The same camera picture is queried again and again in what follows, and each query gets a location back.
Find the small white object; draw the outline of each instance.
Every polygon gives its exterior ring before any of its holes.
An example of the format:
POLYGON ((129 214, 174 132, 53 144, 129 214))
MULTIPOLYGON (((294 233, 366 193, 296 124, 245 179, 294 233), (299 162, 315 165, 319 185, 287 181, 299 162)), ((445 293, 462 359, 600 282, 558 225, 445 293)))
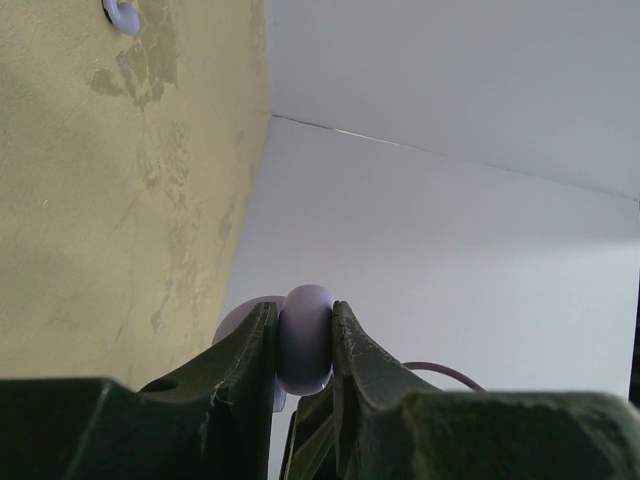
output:
POLYGON ((140 31, 138 12, 128 3, 117 0, 102 0, 102 7, 111 24, 127 35, 137 35, 140 31))

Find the wall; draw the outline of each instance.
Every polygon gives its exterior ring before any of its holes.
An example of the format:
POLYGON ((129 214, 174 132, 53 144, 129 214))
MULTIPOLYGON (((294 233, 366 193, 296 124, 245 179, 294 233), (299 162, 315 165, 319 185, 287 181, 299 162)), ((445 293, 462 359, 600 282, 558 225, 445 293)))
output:
POLYGON ((141 387, 207 347, 270 118, 263 4, 0 16, 0 376, 141 387))
POLYGON ((274 119, 223 310, 319 283, 402 361, 626 395, 639 253, 634 201, 274 119))
POLYGON ((273 111, 640 198, 640 3, 268 0, 273 111))

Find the white panel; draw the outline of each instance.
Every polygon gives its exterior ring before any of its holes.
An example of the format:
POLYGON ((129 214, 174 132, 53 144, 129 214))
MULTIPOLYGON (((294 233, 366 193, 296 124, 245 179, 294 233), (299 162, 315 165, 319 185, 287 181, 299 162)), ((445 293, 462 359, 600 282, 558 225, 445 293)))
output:
POLYGON ((632 200, 276 119, 224 312, 319 283, 402 361, 626 396, 639 258, 632 200))
POLYGON ((274 113, 640 198, 640 2, 267 9, 274 113))

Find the wire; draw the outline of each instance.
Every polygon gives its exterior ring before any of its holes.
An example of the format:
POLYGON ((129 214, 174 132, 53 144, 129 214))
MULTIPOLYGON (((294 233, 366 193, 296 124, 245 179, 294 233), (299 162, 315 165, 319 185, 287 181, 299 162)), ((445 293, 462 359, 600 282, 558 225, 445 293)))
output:
POLYGON ((460 373, 453 368, 446 367, 444 365, 440 365, 439 363, 431 363, 431 362, 406 362, 404 366, 409 370, 426 370, 428 372, 436 372, 441 373, 442 375, 446 375, 447 377, 454 378, 458 380, 460 383, 466 385, 471 390, 475 390, 476 392, 486 392, 484 388, 478 385, 476 382, 467 377, 464 373, 460 373))

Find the yellow surface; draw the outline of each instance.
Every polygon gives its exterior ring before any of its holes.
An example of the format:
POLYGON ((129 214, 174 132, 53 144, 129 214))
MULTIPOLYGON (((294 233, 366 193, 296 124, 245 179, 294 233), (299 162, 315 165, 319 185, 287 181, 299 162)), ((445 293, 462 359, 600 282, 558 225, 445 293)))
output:
POLYGON ((0 376, 139 387, 207 347, 269 121, 260 0, 4 2, 0 376))

